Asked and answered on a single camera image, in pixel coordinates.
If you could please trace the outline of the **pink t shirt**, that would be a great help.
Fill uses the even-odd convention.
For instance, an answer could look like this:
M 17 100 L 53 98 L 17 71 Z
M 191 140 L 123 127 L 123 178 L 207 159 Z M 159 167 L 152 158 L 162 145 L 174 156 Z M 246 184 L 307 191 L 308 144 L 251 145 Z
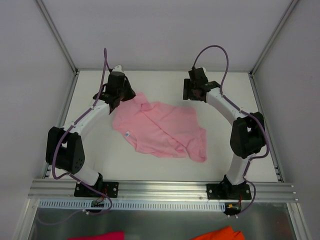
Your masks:
M 207 160 L 207 131 L 191 106 L 148 102 L 139 92 L 116 108 L 112 126 L 138 153 L 189 157 L 199 163 Z

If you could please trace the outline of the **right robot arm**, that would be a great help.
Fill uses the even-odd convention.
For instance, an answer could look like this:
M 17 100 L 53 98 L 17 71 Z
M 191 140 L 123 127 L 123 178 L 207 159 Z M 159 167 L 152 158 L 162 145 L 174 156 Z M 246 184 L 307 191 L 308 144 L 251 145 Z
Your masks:
M 225 175 L 228 182 L 221 187 L 222 194 L 232 199 L 239 194 L 239 185 L 245 182 L 244 175 L 250 160 L 267 144 L 264 136 L 264 117 L 260 112 L 246 114 L 227 100 L 221 91 L 222 86 L 216 81 L 209 81 L 202 67 L 193 67 L 188 75 L 189 78 L 184 79 L 183 99 L 207 103 L 214 107 L 232 127 L 229 143 L 233 158 Z

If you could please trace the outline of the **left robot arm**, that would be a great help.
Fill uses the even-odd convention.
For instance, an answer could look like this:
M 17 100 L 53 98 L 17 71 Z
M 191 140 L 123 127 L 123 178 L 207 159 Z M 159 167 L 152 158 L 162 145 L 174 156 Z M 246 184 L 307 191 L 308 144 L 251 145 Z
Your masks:
M 70 176 L 78 182 L 85 183 L 85 190 L 93 197 L 103 191 L 101 175 L 85 164 L 83 140 L 98 121 L 111 114 L 121 102 L 133 99 L 129 79 L 117 65 L 109 71 L 107 83 L 101 83 L 90 106 L 74 121 L 63 127 L 52 127 L 48 132 L 46 145 L 46 162 L 52 166 L 52 176 L 57 176 L 56 168 L 65 171 L 62 176 Z

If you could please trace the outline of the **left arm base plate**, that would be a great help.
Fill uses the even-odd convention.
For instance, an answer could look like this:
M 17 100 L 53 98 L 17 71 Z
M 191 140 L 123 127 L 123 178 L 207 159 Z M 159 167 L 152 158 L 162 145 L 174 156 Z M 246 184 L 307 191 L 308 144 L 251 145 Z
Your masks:
M 117 198 L 119 191 L 119 182 L 102 181 L 94 186 L 85 186 L 82 183 L 77 183 L 74 189 L 74 196 L 78 198 L 99 198 L 101 193 L 109 198 Z

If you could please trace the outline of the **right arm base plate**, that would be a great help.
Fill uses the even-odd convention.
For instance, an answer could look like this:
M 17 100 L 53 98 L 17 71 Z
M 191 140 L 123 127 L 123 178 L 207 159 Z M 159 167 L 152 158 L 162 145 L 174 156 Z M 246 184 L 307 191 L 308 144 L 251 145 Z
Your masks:
M 232 184 L 225 175 L 219 183 L 207 183 L 206 194 L 208 200 L 251 200 L 250 186 L 244 181 Z

